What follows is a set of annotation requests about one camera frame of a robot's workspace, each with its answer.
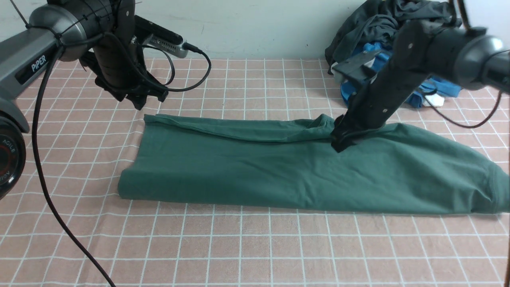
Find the black cable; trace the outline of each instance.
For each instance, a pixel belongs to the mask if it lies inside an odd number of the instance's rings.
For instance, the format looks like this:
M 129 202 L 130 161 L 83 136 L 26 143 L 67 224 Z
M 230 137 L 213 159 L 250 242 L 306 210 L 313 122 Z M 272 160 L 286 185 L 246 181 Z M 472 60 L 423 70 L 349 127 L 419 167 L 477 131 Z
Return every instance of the black cable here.
M 204 51 L 200 50 L 199 48 L 197 48 L 197 47 L 195 47 L 195 46 L 193 46 L 191 44 L 185 43 L 183 45 L 184 49 L 192 51 L 192 52 L 197 53 L 197 54 L 201 54 L 207 60 L 208 68 L 207 68 L 206 74 L 204 75 L 204 77 L 200 81 L 198 81 L 196 84 L 194 84 L 192 86 L 189 86 L 189 87 L 186 87 L 186 88 L 182 88 L 182 89 L 169 88 L 169 87 L 161 84 L 160 82 L 154 83 L 146 75 L 144 75 L 142 72 L 140 72 L 138 70 L 138 68 L 136 67 L 136 65 L 133 63 L 133 61 L 131 60 L 131 56 L 127 52 L 127 50 L 124 47 L 124 45 L 122 44 L 122 42 L 120 42 L 119 38 L 117 38 L 117 36 L 115 36 L 114 34 L 112 34 L 110 32 L 106 32 L 105 36 L 111 37 L 112 40 L 114 40 L 114 42 L 117 44 L 117 46 L 119 46 L 120 50 L 124 54 L 124 57 L 126 58 L 126 61 L 128 61 L 129 65 L 138 74 L 138 76 L 140 76 L 141 78 L 143 78 L 145 81 L 147 81 L 149 84 L 151 84 L 152 86 L 154 86 L 156 88 L 162 88 L 163 90 L 170 91 L 170 92 L 184 92 L 184 91 L 193 90 L 196 87 L 200 86 L 206 80 L 206 78 L 209 76 L 209 73 L 211 72 L 211 69 L 212 69 L 211 60 L 209 59 L 207 54 L 204 53 Z
M 25 17 L 23 17 L 23 14 L 21 13 L 21 11 L 18 9 L 18 6 L 16 5 L 16 3 L 14 2 L 14 0 L 10 0 L 11 1 L 11 4 L 12 6 L 14 7 L 14 9 L 16 9 L 16 12 L 18 12 L 18 15 L 19 17 L 21 18 L 21 20 L 23 20 L 23 23 L 25 23 L 25 27 L 28 27 L 29 26 L 29 23 L 27 22 L 27 20 L 25 19 Z
M 41 187 L 42 187 L 42 193 L 44 194 L 44 197 L 46 198 L 46 202 L 48 203 L 48 207 L 51 209 L 53 215 L 59 222 L 60 226 L 62 226 L 62 229 L 67 233 L 67 235 L 71 238 L 71 240 L 80 248 L 80 250 L 90 259 L 90 261 L 96 266 L 96 268 L 101 272 L 101 274 L 104 276 L 104 278 L 108 281 L 111 287 L 115 287 L 115 283 L 113 283 L 110 276 L 106 273 L 106 271 L 101 267 L 101 265 L 97 262 L 97 260 L 90 254 L 90 252 L 78 241 L 78 239 L 72 234 L 71 230 L 67 227 L 65 222 L 60 217 L 57 209 L 55 208 L 51 197 L 49 196 L 48 187 L 46 186 L 46 180 L 44 179 L 44 174 L 42 172 L 42 166 L 41 166 L 41 159 L 39 156 L 39 148 L 37 145 L 37 126 L 39 123 L 39 114 L 41 111 L 41 104 L 42 104 L 42 98 L 44 95 L 44 91 L 46 90 L 46 85 L 49 80 L 49 76 L 52 73 L 53 68 L 55 67 L 55 63 L 58 59 L 62 56 L 64 52 L 64 46 L 60 46 L 55 56 L 51 59 L 51 61 L 48 63 L 48 66 L 46 68 L 46 72 L 44 73 L 44 76 L 42 78 L 41 85 L 39 87 L 39 91 L 37 92 L 37 98 L 34 108 L 34 119 L 32 122 L 32 147 L 34 150 L 34 161 L 37 168 L 37 174 L 39 175 L 39 180 L 41 181 Z
M 468 11 L 466 10 L 466 4 L 464 4 L 464 0 L 457 0 L 458 3 L 458 11 L 461 13 L 462 23 L 466 30 L 471 29 L 471 24 L 469 23 Z
M 498 109 L 499 107 L 499 103 L 501 102 L 501 97 L 503 96 L 503 91 L 499 91 L 498 93 L 498 97 L 496 99 L 496 104 L 494 105 L 494 108 L 492 108 L 492 111 L 489 113 L 489 115 L 483 120 L 481 121 L 480 123 L 474 125 L 474 126 L 467 126 L 467 125 L 463 125 L 463 124 L 459 124 L 457 122 L 455 122 L 454 120 L 450 119 L 449 117 L 445 116 L 443 113 L 441 113 L 428 99 L 427 99 L 427 96 L 424 96 L 425 100 L 428 102 L 428 104 L 430 105 L 430 107 L 436 112 L 438 113 L 442 118 L 444 118 L 445 120 L 449 121 L 450 123 L 456 125 L 456 126 L 459 126 L 461 128 L 465 128 L 465 129 L 476 129 L 476 128 L 479 128 L 483 125 L 485 125 L 491 118 L 492 116 L 494 115 L 494 113 L 496 113 L 496 110 Z
M 172 82 L 173 82 L 173 79 L 175 78 L 175 66 L 173 65 L 173 61 L 172 59 L 170 58 L 170 56 L 168 55 L 167 52 L 163 51 L 162 49 L 160 48 L 157 48 L 157 47 L 153 47 L 153 46 L 149 46 L 149 45 L 142 45 L 143 48 L 149 48 L 149 49 L 154 49 L 156 51 L 160 51 L 160 52 L 163 52 L 163 54 L 165 54 L 166 58 L 168 59 L 168 63 L 170 63 L 170 70 L 171 70 L 171 73 L 172 75 L 170 76 L 170 79 L 168 79 L 168 82 L 166 82 L 164 85 L 165 86 L 168 86 L 170 85 Z

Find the green shirt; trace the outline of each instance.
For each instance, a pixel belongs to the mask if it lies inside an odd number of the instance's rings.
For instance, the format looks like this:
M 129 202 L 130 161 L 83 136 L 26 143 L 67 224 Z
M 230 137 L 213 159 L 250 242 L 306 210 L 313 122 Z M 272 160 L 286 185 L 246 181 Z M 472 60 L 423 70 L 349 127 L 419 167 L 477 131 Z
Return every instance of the green shirt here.
M 345 212 L 510 211 L 510 178 L 479 152 L 389 124 L 337 153 L 334 120 L 238 121 L 146 115 L 125 199 Z

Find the folded cloth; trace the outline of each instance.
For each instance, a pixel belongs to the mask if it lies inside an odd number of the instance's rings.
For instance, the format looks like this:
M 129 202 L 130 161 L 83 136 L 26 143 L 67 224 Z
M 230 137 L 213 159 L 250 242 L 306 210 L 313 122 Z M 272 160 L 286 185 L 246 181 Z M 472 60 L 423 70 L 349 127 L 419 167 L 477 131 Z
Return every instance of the folded cloth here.
M 391 124 L 342 153 L 334 120 L 238 121 L 146 115 L 124 199 L 368 213 L 510 210 L 508 175 L 479 152 Z
M 356 47 L 366 43 L 382 42 L 391 46 L 398 30 L 410 20 L 446 23 L 451 17 L 448 2 L 367 0 L 345 20 L 324 55 L 331 67 L 334 62 L 345 61 Z
M 384 53 L 380 53 L 375 57 L 374 62 L 370 68 L 376 72 L 379 72 L 382 67 L 384 67 L 384 65 L 390 60 L 390 56 L 393 54 L 393 51 L 390 47 L 385 46 L 380 42 L 367 43 L 363 45 L 363 47 L 356 49 L 353 53 L 353 56 L 363 51 L 370 52 L 376 50 L 384 51 Z M 414 108 L 421 108 L 426 102 L 424 97 L 427 93 L 433 92 L 443 97 L 457 98 L 461 90 L 462 88 L 458 85 L 455 85 L 439 77 L 432 76 L 423 82 L 420 87 L 409 96 L 409 98 L 406 100 L 406 103 L 410 104 Z M 350 95 L 355 91 L 356 89 L 350 82 L 347 81 L 341 84 L 340 92 L 342 94 L 342 99 L 347 106 L 349 105 L 348 100 Z

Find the robotic arm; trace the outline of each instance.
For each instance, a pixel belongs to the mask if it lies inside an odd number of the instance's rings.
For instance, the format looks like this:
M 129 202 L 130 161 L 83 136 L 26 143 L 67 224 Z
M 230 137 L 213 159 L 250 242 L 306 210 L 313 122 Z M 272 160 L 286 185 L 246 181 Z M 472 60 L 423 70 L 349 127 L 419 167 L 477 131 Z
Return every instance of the robotic arm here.
M 484 28 L 461 30 L 412 21 L 400 29 L 393 50 L 393 56 L 377 74 L 365 63 L 380 51 L 358 54 L 333 67 L 358 88 L 331 133 L 331 145 L 337 152 L 381 128 L 431 75 L 468 90 L 491 86 L 510 93 L 510 50 L 500 39 L 486 35 Z
M 135 15 L 135 0 L 47 0 L 25 25 L 26 30 L 0 42 L 0 199 L 16 184 L 26 159 L 22 133 L 29 132 L 29 124 L 15 100 L 40 77 L 52 58 L 79 60 L 96 74 L 97 86 L 118 101 L 128 99 L 137 110 L 145 105 L 148 95 L 163 102 L 170 91 L 200 85 L 211 70 L 203 51 Z M 188 51 L 200 53 L 209 69 L 192 87 L 168 88 L 147 71 L 144 47 L 179 58 L 185 58 Z

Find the table surface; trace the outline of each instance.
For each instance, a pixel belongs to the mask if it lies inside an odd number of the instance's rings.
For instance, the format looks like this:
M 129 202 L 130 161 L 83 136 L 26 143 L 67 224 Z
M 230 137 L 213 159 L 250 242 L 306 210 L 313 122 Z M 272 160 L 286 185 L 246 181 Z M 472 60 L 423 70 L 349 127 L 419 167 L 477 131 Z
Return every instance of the table surface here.
M 160 81 L 166 60 L 147 60 Z M 203 60 L 176 60 L 172 87 L 200 79 Z M 199 88 L 154 98 L 142 111 L 94 85 L 77 62 L 60 62 L 42 105 L 38 143 L 52 199 L 64 221 L 118 286 L 502 286 L 508 214 L 394 217 L 239 206 L 129 201 L 116 190 L 136 157 L 145 113 L 231 119 L 336 117 L 345 105 L 323 60 L 213 60 Z M 29 122 L 38 84 L 18 99 Z M 474 124 L 493 89 L 462 91 L 441 111 Z M 391 118 L 468 145 L 508 172 L 509 98 L 476 130 L 430 109 Z M 0 285 L 101 286 L 106 281 L 65 235 L 28 162 L 0 201 Z

